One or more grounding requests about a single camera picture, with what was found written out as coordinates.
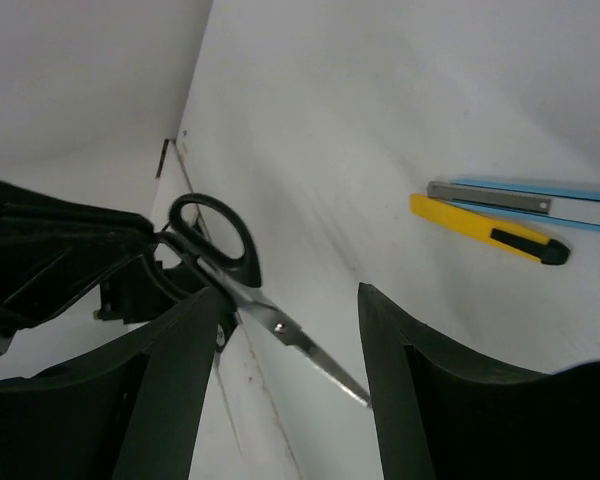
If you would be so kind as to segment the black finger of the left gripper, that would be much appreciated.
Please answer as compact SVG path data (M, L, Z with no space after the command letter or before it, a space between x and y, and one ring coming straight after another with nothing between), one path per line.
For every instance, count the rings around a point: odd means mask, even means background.
M143 216L59 200L0 180L0 355L148 253Z

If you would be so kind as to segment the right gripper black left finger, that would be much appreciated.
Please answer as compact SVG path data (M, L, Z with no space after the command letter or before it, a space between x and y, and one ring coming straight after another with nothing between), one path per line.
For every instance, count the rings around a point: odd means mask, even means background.
M0 381L0 479L186 479L215 355L220 296L31 378Z

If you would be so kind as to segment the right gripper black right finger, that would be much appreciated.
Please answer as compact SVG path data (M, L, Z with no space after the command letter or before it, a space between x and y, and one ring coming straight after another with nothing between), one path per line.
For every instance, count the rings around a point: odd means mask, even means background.
M436 331L375 286L357 293L388 479L600 479L600 361L545 374Z

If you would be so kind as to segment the black handled scissors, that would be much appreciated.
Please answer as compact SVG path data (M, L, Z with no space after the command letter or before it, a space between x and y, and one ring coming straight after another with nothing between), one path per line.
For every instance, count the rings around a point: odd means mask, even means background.
M234 258L226 255L188 225L183 217L183 210L193 204L215 211L232 225L242 242L241 256ZM366 408L371 407L367 389L263 293L254 239L245 222L231 207L209 195L189 193L173 201L168 218L178 240L184 242L187 250L196 257L196 273L225 293L239 313L256 320L280 343L304 355L314 367L358 403Z

